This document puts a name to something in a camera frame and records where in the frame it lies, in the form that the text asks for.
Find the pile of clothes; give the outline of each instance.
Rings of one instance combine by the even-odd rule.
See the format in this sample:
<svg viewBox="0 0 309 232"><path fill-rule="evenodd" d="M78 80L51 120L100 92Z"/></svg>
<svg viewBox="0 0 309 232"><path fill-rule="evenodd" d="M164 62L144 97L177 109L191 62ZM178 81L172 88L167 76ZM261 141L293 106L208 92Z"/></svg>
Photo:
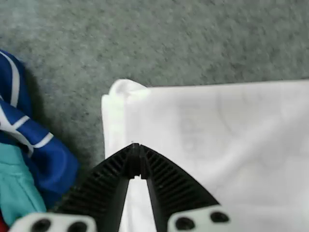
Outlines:
<svg viewBox="0 0 309 232"><path fill-rule="evenodd" d="M52 207L79 168L74 155L31 116L24 66L0 50L0 232Z"/></svg>

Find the blue jersey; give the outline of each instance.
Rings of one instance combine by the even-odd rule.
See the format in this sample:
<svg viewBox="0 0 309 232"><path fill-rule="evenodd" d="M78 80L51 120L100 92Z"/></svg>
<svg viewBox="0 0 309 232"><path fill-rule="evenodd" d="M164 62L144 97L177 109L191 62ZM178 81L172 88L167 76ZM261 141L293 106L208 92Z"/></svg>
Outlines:
<svg viewBox="0 0 309 232"><path fill-rule="evenodd" d="M24 67L0 50L0 143L23 148L24 161L47 207L73 184L79 163L72 153L32 117Z"/></svg>

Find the white towel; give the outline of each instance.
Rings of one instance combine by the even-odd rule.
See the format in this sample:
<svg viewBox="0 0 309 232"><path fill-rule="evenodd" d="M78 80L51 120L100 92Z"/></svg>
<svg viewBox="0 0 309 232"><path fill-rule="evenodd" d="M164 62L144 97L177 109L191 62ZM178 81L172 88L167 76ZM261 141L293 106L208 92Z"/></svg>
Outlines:
<svg viewBox="0 0 309 232"><path fill-rule="evenodd" d="M309 81L118 80L102 97L102 117L106 157L143 144L202 184L241 231L309 231ZM120 231L156 231L145 181L130 182Z"/></svg>

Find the black screw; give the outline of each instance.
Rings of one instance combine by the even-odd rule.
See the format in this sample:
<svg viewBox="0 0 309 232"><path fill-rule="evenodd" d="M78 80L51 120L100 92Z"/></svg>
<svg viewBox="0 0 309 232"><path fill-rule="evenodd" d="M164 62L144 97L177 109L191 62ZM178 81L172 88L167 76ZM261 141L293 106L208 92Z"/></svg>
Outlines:
<svg viewBox="0 0 309 232"><path fill-rule="evenodd" d="M68 228L68 232L86 232L87 231L87 225L86 223L82 221L77 221L70 225Z"/></svg>
<svg viewBox="0 0 309 232"><path fill-rule="evenodd" d="M222 212L216 211L211 214L211 220L215 223L217 222L228 222L230 219L228 216Z"/></svg>
<svg viewBox="0 0 309 232"><path fill-rule="evenodd" d="M31 228L31 232L46 232L48 231L51 222L49 219L43 218L35 222Z"/></svg>
<svg viewBox="0 0 309 232"><path fill-rule="evenodd" d="M188 217L178 218L175 225L179 231L189 231L195 227L194 222Z"/></svg>

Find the gray carpet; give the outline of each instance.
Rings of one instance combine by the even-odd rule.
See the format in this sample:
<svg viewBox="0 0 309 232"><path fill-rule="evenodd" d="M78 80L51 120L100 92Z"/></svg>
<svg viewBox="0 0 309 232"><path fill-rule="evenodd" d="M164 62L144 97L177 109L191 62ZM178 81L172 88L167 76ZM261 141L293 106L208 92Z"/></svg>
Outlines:
<svg viewBox="0 0 309 232"><path fill-rule="evenodd" d="M306 0L0 0L0 48L28 69L34 118L88 169L104 157L100 97L146 86L309 73Z"/></svg>

